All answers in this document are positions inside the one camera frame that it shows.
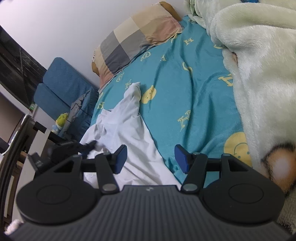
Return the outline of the white printed t-shirt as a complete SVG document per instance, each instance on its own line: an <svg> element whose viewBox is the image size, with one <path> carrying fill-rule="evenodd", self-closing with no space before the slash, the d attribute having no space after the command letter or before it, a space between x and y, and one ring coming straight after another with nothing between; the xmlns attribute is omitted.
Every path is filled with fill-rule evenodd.
<svg viewBox="0 0 296 241"><path fill-rule="evenodd" d="M140 83L133 83L123 99L111 110L103 109L96 123L81 138L81 144L96 141L89 159L103 152L114 153L121 145L127 146L127 159L119 174L114 175L119 188L125 185L181 184L165 165L151 134L139 114Z"/></svg>

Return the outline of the dark wooden desk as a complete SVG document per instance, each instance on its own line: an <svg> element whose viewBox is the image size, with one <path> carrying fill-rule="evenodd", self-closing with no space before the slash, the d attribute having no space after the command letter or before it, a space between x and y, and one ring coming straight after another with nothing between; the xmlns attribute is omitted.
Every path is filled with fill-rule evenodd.
<svg viewBox="0 0 296 241"><path fill-rule="evenodd" d="M16 195L35 174L28 154L46 154L51 144L64 141L50 129L35 122L31 116L23 117L1 160L1 229L13 220L21 219L15 204Z"/></svg>

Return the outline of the green yellow plush toy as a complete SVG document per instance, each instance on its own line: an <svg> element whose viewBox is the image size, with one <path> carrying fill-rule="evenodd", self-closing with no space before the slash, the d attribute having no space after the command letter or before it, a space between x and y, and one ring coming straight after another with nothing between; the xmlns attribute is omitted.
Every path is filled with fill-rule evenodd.
<svg viewBox="0 0 296 241"><path fill-rule="evenodd" d="M64 127L68 116L69 116L69 113L60 114L59 117L55 121L55 125L52 126L51 132L58 135L60 133L60 131L62 130L62 128Z"/></svg>

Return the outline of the grey cloth on chair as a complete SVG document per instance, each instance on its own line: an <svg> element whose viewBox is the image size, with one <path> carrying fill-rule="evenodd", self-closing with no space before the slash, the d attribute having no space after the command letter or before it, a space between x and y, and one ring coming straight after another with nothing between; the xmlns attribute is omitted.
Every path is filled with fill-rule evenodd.
<svg viewBox="0 0 296 241"><path fill-rule="evenodd" d="M88 90L71 104L67 123L73 128L79 128L90 115L91 91Z"/></svg>

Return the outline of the blue covered chair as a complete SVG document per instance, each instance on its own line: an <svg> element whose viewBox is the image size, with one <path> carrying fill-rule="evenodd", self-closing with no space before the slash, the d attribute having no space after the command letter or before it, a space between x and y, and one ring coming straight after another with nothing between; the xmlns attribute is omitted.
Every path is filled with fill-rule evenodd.
<svg viewBox="0 0 296 241"><path fill-rule="evenodd" d="M98 90L63 58L56 57L38 84L34 102L52 119L56 120L62 113L70 113L71 104L88 90L91 91L91 117L79 128L69 123L58 134L61 138L80 141L91 125L92 116L98 101Z"/></svg>

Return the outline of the teal patterned bed sheet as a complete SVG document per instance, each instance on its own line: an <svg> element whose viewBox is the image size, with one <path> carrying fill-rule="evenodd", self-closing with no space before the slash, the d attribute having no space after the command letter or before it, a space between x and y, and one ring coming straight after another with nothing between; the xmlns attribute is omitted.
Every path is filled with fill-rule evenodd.
<svg viewBox="0 0 296 241"><path fill-rule="evenodd" d="M140 115L163 157L179 181L185 174L174 147L210 158L228 153L250 165L251 157L233 94L233 78L223 65L222 47L189 17L183 31L138 56L102 90L92 122L140 83Z"/></svg>

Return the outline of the dark window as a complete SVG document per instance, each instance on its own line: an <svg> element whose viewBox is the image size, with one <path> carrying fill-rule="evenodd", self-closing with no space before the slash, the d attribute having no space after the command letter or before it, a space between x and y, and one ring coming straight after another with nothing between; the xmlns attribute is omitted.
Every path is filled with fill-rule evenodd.
<svg viewBox="0 0 296 241"><path fill-rule="evenodd" d="M3 28L0 31L1 85L26 108L46 69L26 52Z"/></svg>

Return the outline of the cream green fleece blanket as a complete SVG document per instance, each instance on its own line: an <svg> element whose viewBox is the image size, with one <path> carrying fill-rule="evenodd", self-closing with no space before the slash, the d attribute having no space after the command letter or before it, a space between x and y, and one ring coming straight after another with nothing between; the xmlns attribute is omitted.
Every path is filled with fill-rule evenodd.
<svg viewBox="0 0 296 241"><path fill-rule="evenodd" d="M295 1L185 1L222 47L253 168L285 194L278 223L295 232Z"/></svg>

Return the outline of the checkered patchwork pillow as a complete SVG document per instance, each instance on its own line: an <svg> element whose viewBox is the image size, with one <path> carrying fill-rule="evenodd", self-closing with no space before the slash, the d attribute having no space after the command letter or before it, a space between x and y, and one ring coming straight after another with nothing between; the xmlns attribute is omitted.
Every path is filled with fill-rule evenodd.
<svg viewBox="0 0 296 241"><path fill-rule="evenodd" d="M99 77L99 88L139 54L182 32L181 17L165 1L146 7L115 28L95 49L92 71Z"/></svg>

